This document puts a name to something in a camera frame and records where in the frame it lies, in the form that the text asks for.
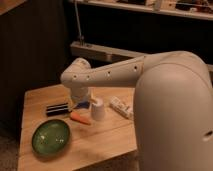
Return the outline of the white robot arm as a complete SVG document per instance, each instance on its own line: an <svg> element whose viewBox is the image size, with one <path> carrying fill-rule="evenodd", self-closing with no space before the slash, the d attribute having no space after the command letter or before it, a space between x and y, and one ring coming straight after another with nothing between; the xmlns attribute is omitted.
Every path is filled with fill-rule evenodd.
<svg viewBox="0 0 213 171"><path fill-rule="evenodd" d="M93 68L78 58L61 83L80 103L91 87L132 87L141 171L213 171L213 84L187 51L148 54Z"/></svg>

